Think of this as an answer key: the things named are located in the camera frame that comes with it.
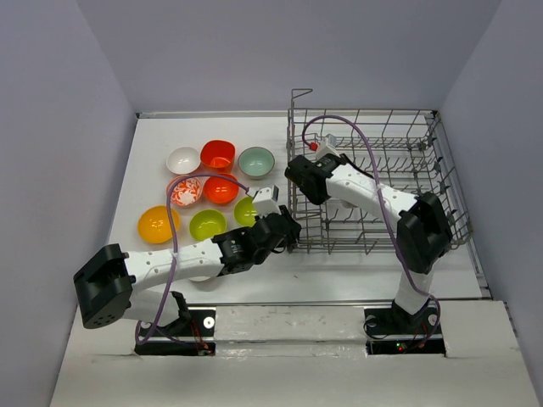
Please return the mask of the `beige painted ceramic bowl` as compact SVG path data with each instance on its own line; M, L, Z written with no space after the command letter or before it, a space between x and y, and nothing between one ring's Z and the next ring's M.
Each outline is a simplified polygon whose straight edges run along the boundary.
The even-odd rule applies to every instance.
M350 202L348 202L348 201L346 201L346 200L343 200L343 199L340 200L340 203L341 203L341 204L343 205L343 207L346 208L346 209L354 209L354 208L357 207L356 204L350 203Z

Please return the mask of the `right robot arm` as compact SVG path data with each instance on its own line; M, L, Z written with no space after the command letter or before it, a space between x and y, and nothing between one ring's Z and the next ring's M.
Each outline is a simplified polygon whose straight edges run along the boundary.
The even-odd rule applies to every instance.
M311 204L336 198L383 221L403 268L391 304L390 324L410 332L429 306L433 266L450 248L452 232L437 195L414 195L380 182L345 155L327 153L315 162L298 155L284 171Z

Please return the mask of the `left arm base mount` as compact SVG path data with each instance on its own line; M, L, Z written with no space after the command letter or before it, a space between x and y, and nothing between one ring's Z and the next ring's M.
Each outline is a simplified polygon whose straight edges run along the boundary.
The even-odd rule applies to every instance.
M177 319L157 326L146 343L135 344L141 356L213 356L216 311L212 308L189 308L181 293L174 292Z

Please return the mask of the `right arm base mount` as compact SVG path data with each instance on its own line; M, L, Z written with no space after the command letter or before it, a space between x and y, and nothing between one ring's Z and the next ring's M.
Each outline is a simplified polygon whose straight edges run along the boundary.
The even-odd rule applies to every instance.
M436 323L436 308L427 307L414 321L396 318L391 308L364 309L363 331L370 356L445 355L445 341Z

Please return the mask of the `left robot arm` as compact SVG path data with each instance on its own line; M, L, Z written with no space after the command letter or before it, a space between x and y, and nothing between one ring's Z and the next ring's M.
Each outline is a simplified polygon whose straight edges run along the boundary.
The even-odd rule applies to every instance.
M257 217L251 227L241 227L199 243L150 252L124 252L120 245L99 249L74 275L82 324L98 329L120 319L156 323L177 335L188 324L180 293L154 292L174 281L196 277L215 278L245 272L261 265L272 253L292 251L301 226L285 206Z

